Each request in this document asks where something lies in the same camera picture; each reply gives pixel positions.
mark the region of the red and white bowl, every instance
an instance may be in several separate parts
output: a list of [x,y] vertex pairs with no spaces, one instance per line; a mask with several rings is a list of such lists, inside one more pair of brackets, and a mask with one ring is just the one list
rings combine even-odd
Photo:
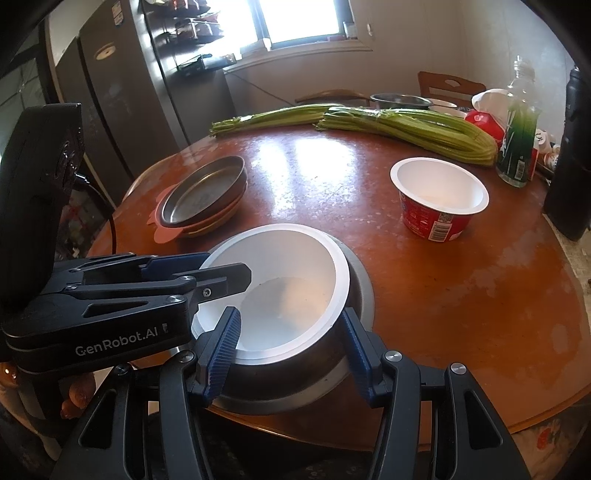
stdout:
[[489,202],[486,187],[469,171],[436,158],[406,158],[390,178],[399,190],[404,224],[434,242],[456,239]]

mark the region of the screw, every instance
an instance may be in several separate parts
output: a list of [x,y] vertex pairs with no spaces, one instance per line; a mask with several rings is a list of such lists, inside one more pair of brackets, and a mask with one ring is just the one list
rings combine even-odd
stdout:
[[167,298],[168,303],[178,303],[180,301],[184,301],[184,297],[182,295],[171,295]]
[[178,353],[178,361],[182,364],[186,364],[195,358],[195,354],[191,350],[183,350]]
[[399,362],[402,360],[402,354],[396,350],[390,350],[386,352],[385,356],[388,362]]
[[117,365],[116,367],[113,367],[113,372],[115,375],[125,375],[129,372],[129,364]]
[[458,362],[452,363],[451,369],[456,375],[463,375],[468,371],[465,365]]

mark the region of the blue gripper pad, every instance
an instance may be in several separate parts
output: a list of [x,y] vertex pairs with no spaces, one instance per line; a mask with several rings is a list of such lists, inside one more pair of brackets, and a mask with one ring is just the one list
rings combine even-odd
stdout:
[[373,334],[365,331],[357,314],[350,307],[343,310],[338,322],[349,369],[359,395],[372,408],[384,406],[389,389],[384,381],[380,355],[369,337]]
[[241,327],[240,311],[235,307],[226,307],[199,358],[198,375],[202,384],[205,383],[203,400],[207,405],[222,393],[228,370],[236,357]]
[[198,270],[207,260],[209,254],[200,252],[185,255],[166,255],[154,257],[142,268],[142,280],[162,281],[169,280],[175,273]]

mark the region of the wooden table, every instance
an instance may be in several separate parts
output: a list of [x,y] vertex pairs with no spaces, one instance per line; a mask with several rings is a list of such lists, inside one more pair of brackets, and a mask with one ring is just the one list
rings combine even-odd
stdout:
[[[165,187],[224,155],[241,155],[249,187],[237,215],[206,236],[157,245],[147,226]],[[205,138],[157,164],[116,212],[118,251],[205,251],[267,223],[303,223],[353,249],[375,292],[374,331],[419,364],[465,363],[504,422],[519,431],[558,413],[591,390],[591,336],[580,283],[541,214],[545,187],[524,189],[494,169],[467,166],[491,197],[455,241],[438,244],[402,223],[389,178],[403,158],[432,156],[403,142],[309,127]],[[91,255],[110,253],[109,227]],[[430,441],[423,409],[421,444]],[[372,449],[381,411],[370,410],[350,378],[289,413],[223,413],[269,432],[322,445]]]

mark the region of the black thermos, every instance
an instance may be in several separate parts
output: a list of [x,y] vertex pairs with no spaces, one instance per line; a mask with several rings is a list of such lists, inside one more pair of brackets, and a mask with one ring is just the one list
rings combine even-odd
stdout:
[[565,237],[577,241],[591,220],[591,89],[577,67],[566,86],[564,136],[544,211]]

